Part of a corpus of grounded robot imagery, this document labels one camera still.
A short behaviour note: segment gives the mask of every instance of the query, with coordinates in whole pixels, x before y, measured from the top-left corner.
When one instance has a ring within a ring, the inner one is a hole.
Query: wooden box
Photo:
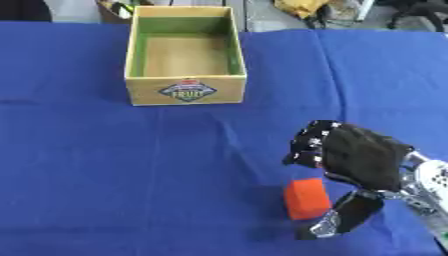
[[[230,7],[136,7],[126,86],[133,105],[239,103],[246,84]]]

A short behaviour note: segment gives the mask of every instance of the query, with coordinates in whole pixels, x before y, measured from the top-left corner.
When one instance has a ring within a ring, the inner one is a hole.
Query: box label
[[[184,79],[159,91],[159,93],[182,100],[192,102],[215,93],[217,90],[211,88],[197,79]]]

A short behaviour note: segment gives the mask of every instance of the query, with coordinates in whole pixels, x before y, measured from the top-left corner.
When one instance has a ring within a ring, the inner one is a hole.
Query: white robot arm
[[[327,178],[356,187],[318,223],[300,227],[297,239],[350,232],[387,199],[405,201],[439,241],[443,237],[437,223],[448,223],[448,163],[431,160],[410,145],[351,124],[320,120],[295,136],[283,163],[323,168]]]

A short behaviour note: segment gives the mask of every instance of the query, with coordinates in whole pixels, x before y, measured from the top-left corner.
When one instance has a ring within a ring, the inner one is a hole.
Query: blue fabric
[[[321,171],[280,161],[313,119],[448,159],[443,36],[244,33],[244,103],[132,107],[126,26],[0,23],[0,34],[1,255],[440,254],[399,202],[350,234],[293,240],[282,187]],[[351,189],[325,183],[333,200]]]

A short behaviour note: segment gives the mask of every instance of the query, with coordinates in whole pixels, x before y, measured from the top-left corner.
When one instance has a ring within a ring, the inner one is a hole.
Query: red foam block
[[[293,220],[322,216],[331,208],[322,179],[294,180],[284,190],[289,217]]]

